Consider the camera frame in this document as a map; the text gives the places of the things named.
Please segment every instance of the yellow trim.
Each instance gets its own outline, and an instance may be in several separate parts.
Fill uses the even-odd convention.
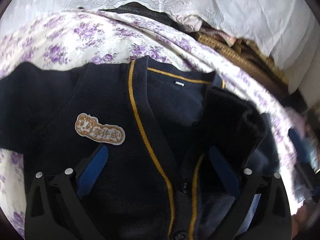
[[[196,219],[197,219],[197,212],[198,212],[198,193],[197,193],[197,188],[198,188],[198,174],[199,174],[199,169],[200,165],[202,163],[202,160],[204,158],[204,154],[202,154],[198,160],[198,163],[195,168],[195,173],[193,174],[193,179],[192,179],[192,188],[191,188],[191,195],[192,195],[192,217],[191,217],[191,222],[190,222],[190,228],[189,228],[189,240],[193,240],[193,233],[195,230],[195,224],[196,224]]]
[[[169,76],[169,77],[178,78],[178,79],[181,79],[183,81],[187,81],[187,82],[191,82],[191,83],[208,84],[208,85],[211,84],[211,82],[209,82],[209,81],[185,78],[185,77],[182,77],[182,76],[174,75],[172,73],[161,71],[161,70],[158,70],[158,69],[155,69],[155,68],[151,68],[151,67],[148,67],[148,70],[156,72],[156,73],[160,73],[160,74],[163,74],[163,75],[166,75],[166,76]]]
[[[148,137],[146,135],[146,132],[143,128],[143,125],[142,125],[142,122],[141,122],[141,119],[139,117],[139,114],[138,114],[138,109],[137,109],[137,106],[136,106],[136,102],[134,100],[134,96],[133,96],[133,87],[132,87],[132,79],[133,79],[133,70],[134,70],[134,64],[135,64],[135,60],[133,60],[130,64],[130,70],[129,70],[129,80],[128,80],[128,85],[129,85],[129,98],[130,98],[130,103],[131,103],[131,106],[132,106],[132,109],[133,109],[133,114],[134,114],[134,117],[136,119],[136,122],[137,122],[137,125],[138,125],[138,128],[139,128],[139,131],[140,131],[140,134],[141,134],[141,137],[142,137],[142,140],[150,154],[150,157],[153,161],[153,163],[155,164],[157,170],[159,171],[159,173],[161,174],[161,176],[164,178],[164,181],[167,185],[167,189],[168,189],[168,195],[169,195],[169,203],[170,203],[170,211],[171,211],[171,217],[170,217],[170,224],[169,224],[169,231],[168,231],[168,239],[170,237],[170,233],[171,233],[171,230],[172,230],[172,225],[173,225],[173,219],[174,219],[174,199],[173,199],[173,189],[172,189],[172,185],[171,185],[171,182],[169,181],[167,175],[164,173],[164,170],[162,169],[150,143],[149,143],[149,140],[148,140]]]

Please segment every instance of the bed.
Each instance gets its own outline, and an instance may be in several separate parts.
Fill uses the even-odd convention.
[[[260,44],[261,51],[274,52],[274,57],[275,51],[283,52],[284,44],[280,41],[286,38],[286,42],[300,46],[306,29],[308,26],[314,29],[316,22],[304,0],[291,1],[292,10],[286,12],[285,17],[285,8],[276,11],[277,16],[267,11],[267,7],[271,7],[267,0],[264,3],[263,0],[255,0],[260,6],[259,14],[250,14],[253,8],[243,4],[243,0],[233,0],[236,17],[230,14],[235,8],[224,8],[222,0],[205,0],[205,6],[202,6],[203,0],[13,0],[0,19],[0,78],[7,76],[22,61],[30,61],[43,69],[68,70],[86,62],[124,63],[146,55],[173,64],[183,71],[216,70],[225,80],[228,90],[253,101],[260,113],[270,114],[281,175],[291,213],[294,214],[300,206],[293,189],[296,153],[287,135],[292,123],[285,109],[246,72],[189,35],[135,14],[99,11],[132,1],[151,10],[167,13],[185,29],[195,31],[205,20],[227,33],[252,38]],[[300,17],[300,13],[305,19],[296,25],[276,26],[280,16],[290,21],[293,16]],[[255,30],[254,27],[261,21],[265,21],[265,29]],[[301,26],[300,36],[289,35],[292,29]],[[14,228],[24,236],[26,199],[23,156],[4,149],[0,150],[0,207]]]

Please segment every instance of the clothing label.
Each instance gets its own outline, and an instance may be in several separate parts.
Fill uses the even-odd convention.
[[[116,125],[100,124],[98,119],[86,113],[79,114],[75,124],[76,132],[101,143],[120,145],[124,142],[124,130]]]

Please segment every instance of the floral pattern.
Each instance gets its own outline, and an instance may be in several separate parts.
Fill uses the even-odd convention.
[[[270,114],[282,178],[295,213],[299,207],[292,191],[296,153],[287,136],[291,122],[283,107],[247,73],[187,34],[132,14],[61,12],[37,19],[2,39],[0,77],[7,76],[22,61],[41,69],[68,70],[87,62],[127,63],[147,55],[183,71],[215,70],[225,80],[226,89],[254,102],[260,113]],[[23,156],[1,150],[0,206],[22,236],[26,208],[23,181]]]

